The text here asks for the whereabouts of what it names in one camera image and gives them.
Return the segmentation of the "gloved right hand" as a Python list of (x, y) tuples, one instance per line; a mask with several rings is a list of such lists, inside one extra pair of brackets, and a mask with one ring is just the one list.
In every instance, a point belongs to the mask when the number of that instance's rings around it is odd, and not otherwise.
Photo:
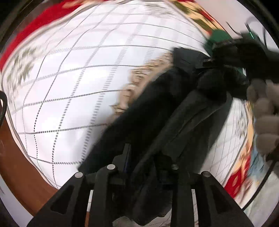
[(261, 155), (272, 153), (278, 145), (278, 84), (271, 80), (252, 80), (247, 88), (255, 118), (255, 144)]

